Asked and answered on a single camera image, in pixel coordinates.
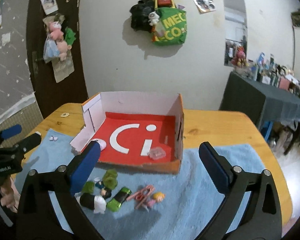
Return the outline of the person's hand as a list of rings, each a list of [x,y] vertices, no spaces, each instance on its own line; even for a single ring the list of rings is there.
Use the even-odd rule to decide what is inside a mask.
[[[5,181],[3,181],[2,185],[0,186],[0,190],[2,193],[1,205],[7,209],[10,209],[12,212],[17,213],[17,208],[15,207],[15,192],[12,188],[10,177],[7,177]]]

